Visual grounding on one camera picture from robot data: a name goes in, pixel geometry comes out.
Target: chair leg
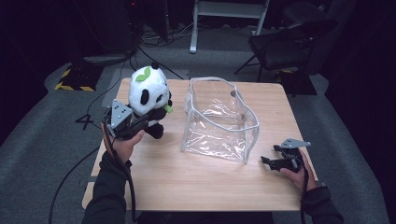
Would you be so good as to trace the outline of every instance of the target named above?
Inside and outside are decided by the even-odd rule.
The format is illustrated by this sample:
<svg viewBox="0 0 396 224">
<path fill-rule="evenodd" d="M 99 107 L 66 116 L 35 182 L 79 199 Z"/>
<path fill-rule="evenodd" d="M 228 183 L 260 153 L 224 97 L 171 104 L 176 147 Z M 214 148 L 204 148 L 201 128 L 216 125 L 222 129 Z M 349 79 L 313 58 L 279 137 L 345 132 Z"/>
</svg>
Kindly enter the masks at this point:
<svg viewBox="0 0 396 224">
<path fill-rule="evenodd" d="M 260 82 L 262 79 L 262 66 L 260 65 L 259 75 L 257 76 L 257 82 Z"/>
<path fill-rule="evenodd" d="M 293 98 L 296 97 L 297 92 L 300 90 L 301 84 L 303 83 L 304 79 L 309 78 L 309 76 L 306 76 L 301 70 L 299 70 L 296 75 L 296 83 L 294 84 L 292 93 Z"/>
<path fill-rule="evenodd" d="M 236 75 L 239 71 L 242 70 L 242 68 L 244 68 L 245 66 L 247 66 L 253 59 L 256 58 L 256 55 L 251 56 L 251 58 L 249 58 L 242 66 L 240 66 L 238 68 L 238 70 L 236 70 L 236 72 L 234 72 L 234 74 Z"/>
</svg>

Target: wooden table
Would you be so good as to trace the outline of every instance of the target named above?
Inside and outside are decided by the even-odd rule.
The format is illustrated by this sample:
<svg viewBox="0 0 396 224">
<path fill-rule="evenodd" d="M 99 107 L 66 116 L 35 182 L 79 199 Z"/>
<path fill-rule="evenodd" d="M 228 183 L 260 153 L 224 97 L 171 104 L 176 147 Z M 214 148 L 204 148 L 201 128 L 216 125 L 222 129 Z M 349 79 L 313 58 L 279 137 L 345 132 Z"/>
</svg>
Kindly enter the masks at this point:
<svg viewBox="0 0 396 224">
<path fill-rule="evenodd" d="M 129 78 L 120 84 L 117 99 L 128 103 Z M 132 161 L 136 210 L 141 211 L 291 211 L 300 208 L 300 192 L 282 174 L 271 171 L 261 156 L 280 159 L 273 145 L 286 138 L 302 139 L 289 101 L 281 85 L 235 82 L 246 104 L 261 125 L 259 139 L 248 163 L 181 152 L 187 115 L 184 98 L 188 80 L 169 80 L 174 112 L 161 124 L 162 139 L 146 134 L 135 146 Z M 92 169 L 99 173 L 102 146 Z M 89 182 L 82 205 L 92 198 L 94 182 Z M 125 199 L 130 206 L 129 187 Z"/>
</svg>

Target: stuffed panda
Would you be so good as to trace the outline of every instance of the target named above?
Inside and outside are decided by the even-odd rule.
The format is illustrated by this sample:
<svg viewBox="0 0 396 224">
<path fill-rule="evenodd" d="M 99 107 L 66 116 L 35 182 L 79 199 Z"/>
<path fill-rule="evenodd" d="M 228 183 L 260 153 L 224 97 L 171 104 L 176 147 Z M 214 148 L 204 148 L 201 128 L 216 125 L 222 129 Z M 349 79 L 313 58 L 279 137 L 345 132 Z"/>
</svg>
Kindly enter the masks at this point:
<svg viewBox="0 0 396 224">
<path fill-rule="evenodd" d="M 159 121 L 166 113 L 173 111 L 171 92 L 163 70 L 158 63 L 152 63 L 132 74 L 129 89 L 129 107 L 134 111 L 134 119 L 148 114 L 145 132 L 155 139 L 163 137 L 163 126 Z"/>
</svg>

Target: wire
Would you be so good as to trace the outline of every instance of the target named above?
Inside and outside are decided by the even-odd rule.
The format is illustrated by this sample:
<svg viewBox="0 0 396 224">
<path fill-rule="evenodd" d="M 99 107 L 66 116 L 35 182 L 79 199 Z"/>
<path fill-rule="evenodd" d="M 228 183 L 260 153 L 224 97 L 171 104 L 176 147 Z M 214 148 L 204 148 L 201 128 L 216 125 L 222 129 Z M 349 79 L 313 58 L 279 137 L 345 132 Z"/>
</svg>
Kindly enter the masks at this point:
<svg viewBox="0 0 396 224">
<path fill-rule="evenodd" d="M 56 197 L 58 196 L 59 191 L 61 190 L 62 185 L 64 184 L 64 181 L 66 181 L 67 177 L 70 176 L 70 174 L 83 162 L 85 161 L 87 158 L 89 158 L 95 151 L 99 150 L 99 147 L 97 147 L 96 149 L 94 149 L 93 151 L 91 151 L 90 153 L 88 153 L 88 155 L 86 155 L 84 158 L 82 158 L 76 165 L 73 166 L 73 168 L 67 172 L 66 176 L 64 177 L 64 179 L 62 180 L 61 184 L 59 185 L 59 187 L 56 189 L 55 194 L 52 198 L 52 203 L 50 205 L 49 208 L 49 224 L 52 223 L 52 212 L 53 212 L 53 206 L 55 205 L 55 201 L 56 201 Z"/>
<path fill-rule="evenodd" d="M 301 197 L 301 205 L 300 205 L 300 219 L 301 219 L 301 223 L 305 224 L 305 214 L 304 214 L 304 208 L 303 208 L 303 199 L 305 198 L 305 194 L 306 194 L 306 189 L 308 188 L 308 180 L 309 180 L 309 173 L 308 170 L 305 167 L 305 164 L 303 161 L 301 161 L 298 158 L 295 158 L 302 166 L 304 169 L 304 186 L 303 186 L 303 194 Z"/>
<path fill-rule="evenodd" d="M 172 33 L 169 33 L 168 34 L 168 37 L 169 38 L 171 38 L 171 41 L 168 41 L 167 43 L 165 43 L 165 44 L 162 44 L 161 45 L 161 43 L 163 42 L 163 39 L 161 39 L 161 37 L 159 36 L 159 35 L 148 35 L 148 36 L 146 36 L 145 37 L 145 35 L 142 35 L 142 43 L 141 43 L 141 45 L 143 45 L 143 46 L 145 46 L 145 47 L 147 47 L 147 48 L 156 48 L 156 47 L 165 47 L 165 46 L 168 46 L 168 45 L 170 45 L 170 44 L 172 44 L 172 43 L 174 43 L 176 40 L 179 40 L 179 39 L 181 39 L 181 38 L 183 38 L 184 36 L 186 36 L 186 35 L 192 35 L 192 26 L 193 26 L 193 22 L 192 23 L 190 23 L 189 25 L 187 25 L 186 27 L 184 27 L 184 28 L 182 28 L 181 30 L 179 30 L 179 31 L 173 31 Z M 157 40 L 157 43 L 147 43 L 146 41 L 147 40 L 152 40 L 152 39 L 158 39 Z"/>
<path fill-rule="evenodd" d="M 127 61 L 127 60 L 125 60 L 125 61 L 123 62 L 123 64 L 122 64 L 122 67 L 121 67 L 121 70 L 120 70 L 120 75 L 119 75 L 119 78 L 117 79 L 117 81 L 113 84 L 113 86 L 111 86 L 108 90 L 102 92 L 98 97 L 96 97 L 96 98 L 88 105 L 87 111 L 86 111 L 86 115 L 90 115 L 90 108 L 91 108 L 91 106 L 93 105 L 93 103 L 95 103 L 95 102 L 96 102 L 99 98 L 101 98 L 103 95 L 105 95 L 106 93 L 108 93 L 109 91 L 111 91 L 111 90 L 117 85 L 117 83 L 120 82 L 121 77 L 122 77 L 122 69 L 123 69 L 123 67 L 124 67 L 124 65 L 125 65 L 125 63 L 126 63 L 126 61 Z M 95 127 L 98 128 L 98 129 L 101 129 L 99 126 L 97 126 L 97 125 L 94 124 L 94 123 L 93 123 L 93 126 L 95 126 Z"/>
<path fill-rule="evenodd" d="M 132 59 L 132 57 L 129 58 L 129 65 L 131 65 L 131 67 L 134 69 L 134 71 L 136 71 L 136 68 L 134 68 L 134 66 L 132 65 L 131 59 Z M 137 60 L 136 60 L 136 56 L 134 56 L 134 60 L 136 61 L 136 65 L 138 65 Z"/>
<path fill-rule="evenodd" d="M 114 138 L 113 142 L 110 141 L 110 135 L 108 133 L 108 129 L 106 128 L 106 122 L 102 121 L 103 126 L 105 127 L 105 137 L 107 140 L 107 143 L 110 147 L 110 150 L 113 154 L 113 158 L 115 160 L 115 162 L 122 168 L 122 171 L 126 174 L 127 176 L 127 180 L 129 183 L 129 190 L 131 191 L 131 207 L 132 207 L 132 221 L 133 223 L 135 223 L 138 218 L 136 218 L 136 201 L 134 199 L 134 181 L 132 180 L 132 176 L 131 176 L 131 171 L 128 170 L 128 168 L 126 167 L 126 165 L 123 163 L 123 161 L 120 159 L 116 149 L 114 149 L 113 144 L 116 141 L 116 139 Z"/>
<path fill-rule="evenodd" d="M 175 73 L 174 71 L 172 71 L 172 69 L 166 67 L 163 63 L 159 63 L 157 60 L 151 58 L 145 51 L 143 51 L 140 47 L 139 47 L 140 51 L 142 51 L 142 53 L 144 53 L 148 58 L 150 58 L 152 61 L 162 65 L 164 68 L 168 69 L 171 73 L 175 74 L 177 77 L 179 77 L 180 79 L 184 79 L 183 77 L 181 77 L 180 75 L 178 75 L 177 73 Z"/>
<path fill-rule="evenodd" d="M 133 43 L 132 43 L 132 48 L 131 49 L 115 50 L 117 48 L 110 48 L 108 46 L 105 46 L 105 44 L 102 42 L 102 40 L 99 39 L 99 37 L 96 35 L 96 33 L 91 28 L 90 24 L 88 23 L 88 20 L 86 19 L 86 17 L 82 13 L 82 11 L 81 11 L 80 7 L 78 6 L 76 0 L 73 0 L 73 3 L 76 6 L 76 9 L 78 10 L 78 13 L 80 14 L 81 18 L 84 20 L 85 24 L 87 25 L 88 29 L 90 30 L 92 36 L 94 37 L 94 39 L 96 39 L 96 41 L 100 44 L 100 46 L 102 46 L 102 48 L 107 49 L 108 51 L 113 52 L 113 53 L 123 53 L 123 54 L 125 54 L 125 57 L 120 58 L 120 59 L 112 59 L 112 60 L 104 60 L 104 61 L 94 62 L 94 61 L 90 61 L 90 60 L 84 58 L 84 61 L 86 61 L 87 63 L 92 64 L 93 66 L 109 66 L 109 65 L 113 65 L 113 64 L 117 64 L 117 63 L 122 63 L 125 60 L 128 60 L 130 57 L 132 57 L 136 53 L 136 49 L 137 49 L 137 46 L 139 44 L 139 35 L 136 34 L 136 33 L 138 33 L 137 31 L 133 32 L 133 38 L 132 38 L 132 42 Z"/>
</svg>

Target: clear plastic bag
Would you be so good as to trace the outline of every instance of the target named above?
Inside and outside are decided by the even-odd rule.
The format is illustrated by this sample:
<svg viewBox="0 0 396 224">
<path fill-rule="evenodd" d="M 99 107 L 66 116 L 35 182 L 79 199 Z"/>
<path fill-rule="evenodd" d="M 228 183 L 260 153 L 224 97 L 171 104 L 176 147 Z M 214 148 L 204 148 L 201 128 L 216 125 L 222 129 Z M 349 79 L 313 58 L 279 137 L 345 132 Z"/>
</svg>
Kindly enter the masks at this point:
<svg viewBox="0 0 396 224">
<path fill-rule="evenodd" d="M 185 98 L 182 151 L 248 163 L 260 124 L 235 85 L 219 77 L 198 77 Z"/>
</svg>

